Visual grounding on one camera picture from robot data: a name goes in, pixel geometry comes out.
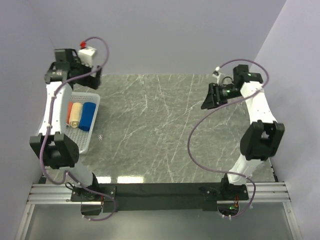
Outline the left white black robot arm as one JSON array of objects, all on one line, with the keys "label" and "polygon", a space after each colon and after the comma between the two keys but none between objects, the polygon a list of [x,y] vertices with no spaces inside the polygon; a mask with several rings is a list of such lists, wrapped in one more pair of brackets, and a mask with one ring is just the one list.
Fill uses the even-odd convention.
[{"label": "left white black robot arm", "polygon": [[69,182],[65,186],[77,198],[87,201],[97,200],[101,189],[95,174],[79,160],[79,147],[66,135],[66,129],[73,124],[68,108],[74,85],[94,90],[100,86],[103,66],[93,69],[96,54],[97,50],[90,46],[55,49],[55,61],[44,75],[47,99],[42,123],[37,135],[29,139],[47,180],[62,185],[70,177],[75,186]]}]

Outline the brown orange bear towel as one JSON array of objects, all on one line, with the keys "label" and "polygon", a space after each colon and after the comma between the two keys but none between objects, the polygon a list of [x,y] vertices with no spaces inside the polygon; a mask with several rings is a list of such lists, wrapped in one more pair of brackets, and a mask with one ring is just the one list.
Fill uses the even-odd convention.
[{"label": "brown orange bear towel", "polygon": [[67,118],[66,118],[66,124],[67,124],[68,126],[70,126],[70,117],[71,117],[71,112],[72,112],[73,104],[74,104],[74,103],[73,103],[72,101],[70,101],[70,102],[68,103]]}]

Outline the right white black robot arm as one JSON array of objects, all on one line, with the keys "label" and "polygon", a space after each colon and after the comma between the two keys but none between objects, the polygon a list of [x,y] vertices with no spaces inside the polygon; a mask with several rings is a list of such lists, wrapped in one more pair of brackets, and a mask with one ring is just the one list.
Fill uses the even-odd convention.
[{"label": "right white black robot arm", "polygon": [[255,169],[273,157],[285,132],[285,125],[277,122],[264,93],[262,75],[250,72],[248,65],[233,68],[232,81],[224,83],[225,74],[219,67],[212,73],[215,83],[208,85],[208,92],[201,105],[203,110],[226,106],[230,99],[243,97],[249,115],[249,127],[240,140],[240,156],[226,173],[220,184],[220,195],[230,200],[246,192],[245,184]]}]

